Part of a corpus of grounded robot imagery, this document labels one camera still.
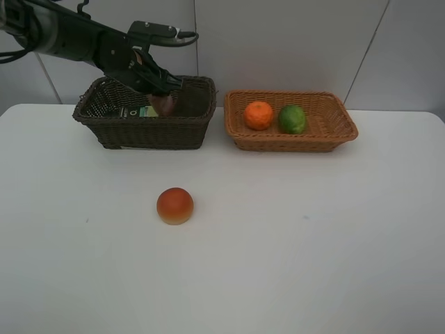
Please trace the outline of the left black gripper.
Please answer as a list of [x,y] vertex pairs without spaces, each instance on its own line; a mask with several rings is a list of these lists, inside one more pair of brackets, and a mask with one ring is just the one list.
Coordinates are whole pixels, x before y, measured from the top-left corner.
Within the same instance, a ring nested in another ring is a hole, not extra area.
[[106,77],[137,93],[151,93],[154,97],[167,97],[170,91],[180,90],[183,78],[167,74],[162,80],[160,69],[140,51],[134,51],[122,37],[100,33],[97,38],[95,65]]

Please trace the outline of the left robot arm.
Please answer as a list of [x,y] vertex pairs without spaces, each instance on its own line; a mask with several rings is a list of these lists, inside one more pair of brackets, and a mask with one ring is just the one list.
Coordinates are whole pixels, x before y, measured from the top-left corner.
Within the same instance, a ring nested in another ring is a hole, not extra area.
[[142,95],[166,96],[182,87],[149,54],[152,45],[182,47],[197,38],[179,29],[135,21],[124,33],[91,19],[86,1],[72,11],[56,1],[2,1],[1,30],[14,37],[21,49],[1,53],[1,63],[35,52],[87,63]]

